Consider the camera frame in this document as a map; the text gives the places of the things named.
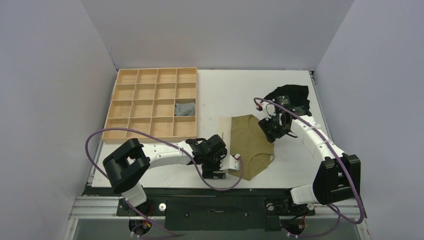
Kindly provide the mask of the olive and cream underwear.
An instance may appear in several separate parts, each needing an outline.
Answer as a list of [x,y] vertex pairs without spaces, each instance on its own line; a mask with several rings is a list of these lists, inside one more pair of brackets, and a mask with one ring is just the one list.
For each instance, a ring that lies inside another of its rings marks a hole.
[[243,168],[231,171],[231,175],[250,181],[274,161],[274,144],[268,142],[256,116],[220,117],[217,132],[227,145],[228,153],[242,158]]

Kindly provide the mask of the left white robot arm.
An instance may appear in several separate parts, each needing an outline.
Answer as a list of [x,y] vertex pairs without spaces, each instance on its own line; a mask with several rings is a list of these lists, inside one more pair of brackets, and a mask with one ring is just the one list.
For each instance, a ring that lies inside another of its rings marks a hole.
[[146,144],[131,138],[102,163],[113,192],[129,201],[129,208],[136,215],[143,215],[149,210],[149,201],[139,181],[149,168],[197,164],[206,171],[202,176],[207,178],[220,170],[227,154],[227,146],[217,134],[209,139],[191,138],[173,145]]

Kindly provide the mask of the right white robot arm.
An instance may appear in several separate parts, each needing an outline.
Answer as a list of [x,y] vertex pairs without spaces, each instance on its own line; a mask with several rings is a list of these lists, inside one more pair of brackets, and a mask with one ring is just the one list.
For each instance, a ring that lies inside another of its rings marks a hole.
[[309,100],[295,101],[289,95],[271,99],[255,97],[258,111],[264,113],[259,126],[267,140],[293,134],[319,163],[312,183],[292,187],[282,199],[283,209],[296,213],[302,205],[329,205],[340,201],[360,200],[361,161],[337,147],[324,133],[310,112]]

